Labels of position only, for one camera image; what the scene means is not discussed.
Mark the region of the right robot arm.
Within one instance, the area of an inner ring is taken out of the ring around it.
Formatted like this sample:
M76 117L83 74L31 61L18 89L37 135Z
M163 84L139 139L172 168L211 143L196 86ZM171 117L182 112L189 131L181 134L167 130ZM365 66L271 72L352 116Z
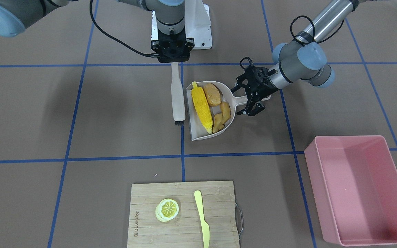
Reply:
M155 58L160 63L189 60L195 40L186 33L184 0L123 0L122 3L153 13L156 37L151 38L150 53L141 52L102 29L94 16L94 1L90 0L86 9L93 26L104 36L145 58ZM0 0L0 36L20 35L50 13L72 4L72 0Z

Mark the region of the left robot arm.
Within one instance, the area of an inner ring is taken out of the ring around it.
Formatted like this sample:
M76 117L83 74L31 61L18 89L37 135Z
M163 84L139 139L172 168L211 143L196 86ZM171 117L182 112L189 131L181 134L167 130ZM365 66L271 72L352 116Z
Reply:
M238 115L255 116L265 109L262 100L292 83L302 80L314 87L328 87L335 80L334 69L327 63L327 57L320 44L332 38L342 27L345 18L359 6L359 0L333 0L316 17L307 19L309 25L294 34L290 27L292 41L277 45L272 53L274 66L267 69L254 66L251 58L245 57L249 65L237 77L236 92L244 89L247 96L245 107Z

